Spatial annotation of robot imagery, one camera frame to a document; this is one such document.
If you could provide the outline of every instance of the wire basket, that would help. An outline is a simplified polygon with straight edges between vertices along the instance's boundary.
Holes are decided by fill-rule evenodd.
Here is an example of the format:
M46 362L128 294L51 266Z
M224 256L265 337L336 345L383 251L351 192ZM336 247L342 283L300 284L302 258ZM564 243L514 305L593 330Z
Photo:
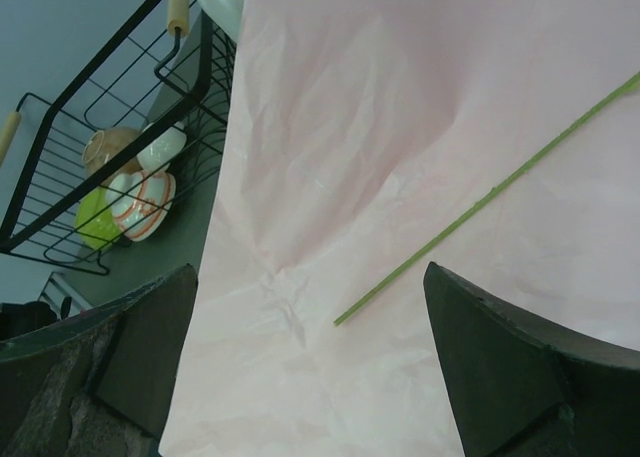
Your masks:
M29 117L40 112L42 117L0 227L1 253L106 275L109 268L102 257L115 247L132 245L126 237L132 227L144 225L145 219L161 220L219 172L235 44L193 0L190 12L200 18L189 39L182 39L179 29L173 39L165 31L151 34L150 16L165 12L162 1L146 0L54 102L32 93L20 100L17 112L28 110ZM106 192L114 174L180 122L187 140L169 160L167 172L176 185L173 197L156 202L138 192L149 179L166 175L162 164L137 174L142 176L140 185L112 200L116 205L132 198L143 205L140 221L119 223L115 235L108 237L96 232L104 219L113 218L101 196L100 208L78 220L84 199ZM83 164L88 142L97 131L114 127L144 130L88 176Z

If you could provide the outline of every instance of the green stem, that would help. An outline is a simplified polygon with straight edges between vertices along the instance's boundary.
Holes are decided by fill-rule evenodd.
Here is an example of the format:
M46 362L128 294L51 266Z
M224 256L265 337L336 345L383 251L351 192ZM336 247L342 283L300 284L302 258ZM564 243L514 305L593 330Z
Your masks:
M529 172L538 162L540 162L544 157L546 157L553 149L558 147L564 140L566 140L570 135L572 135L575 131L577 131L584 124L589 122L593 117L596 116L601 110L607 107L610 103L616 100L618 97L636 90L640 85L640 72L631 77L627 82L622 84L616 90L607 95L604 99L594 105L591 109L589 109L582 117L576 120L573 124L571 124L566 130L564 130L560 135L558 135L555 139L545 145L537 154L527 160L524 164L522 164L514 173L512 173L509 177L503 180L496 187L492 188L487 195L485 195L482 199L476 202L469 210L467 210L464 214L462 214L458 219L449 225L446 229L440 232L436 237L430 240L424 247L418 250L415 254L409 257L405 262L403 262L397 269L391 272L388 276L386 276L382 281L376 285L373 289L367 292L360 300L358 300L355 304L353 304L344 314L338 317L333 323L338 326L342 324L345 320L349 319L356 312L362 309L365 305L373 300L376 295L380 293L385 287L395 281L398 277L404 274L407 270L409 270L416 262L418 262L422 257L431 252L435 247L437 247L443 240L449 237L453 232L455 232L462 224L464 224L467 220L473 217L475 214L480 212L483 208L485 208L491 201L493 201L496 197L498 197L502 192L507 190L511 184L513 184L516 180L522 177L524 174Z

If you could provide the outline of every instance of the green bowl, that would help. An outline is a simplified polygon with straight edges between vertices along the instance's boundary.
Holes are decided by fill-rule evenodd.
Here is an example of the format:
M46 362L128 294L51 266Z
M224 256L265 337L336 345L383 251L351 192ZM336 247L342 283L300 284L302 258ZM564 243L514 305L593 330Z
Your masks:
M105 194L106 190L103 188L92 190L82 199L76 212L76 231L93 250L108 249L111 243L107 242L115 241L122 233L113 220L111 209L105 208Z

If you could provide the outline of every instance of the brown bowl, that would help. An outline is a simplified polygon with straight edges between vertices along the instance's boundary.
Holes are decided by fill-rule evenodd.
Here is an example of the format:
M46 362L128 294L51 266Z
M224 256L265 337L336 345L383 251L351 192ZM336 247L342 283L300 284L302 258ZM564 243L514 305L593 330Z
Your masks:
M99 130L89 140L82 153L82 163L87 171L87 176L92 176L98 169L109 162L121 150L138 138L139 130L129 127L113 127L111 129ZM129 162L120 167L111 176L102 182L109 185L116 175L126 173L133 174L142 170L138 160L134 157Z

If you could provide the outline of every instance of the white and orange bowl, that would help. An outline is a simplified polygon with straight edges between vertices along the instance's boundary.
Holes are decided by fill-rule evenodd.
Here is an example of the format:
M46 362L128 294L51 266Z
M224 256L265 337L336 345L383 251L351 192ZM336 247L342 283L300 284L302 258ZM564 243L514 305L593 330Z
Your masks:
M149 176L143 170L118 175L109 184L106 199L118 228L132 241L140 242L160 227L175 195L173 175L158 172Z

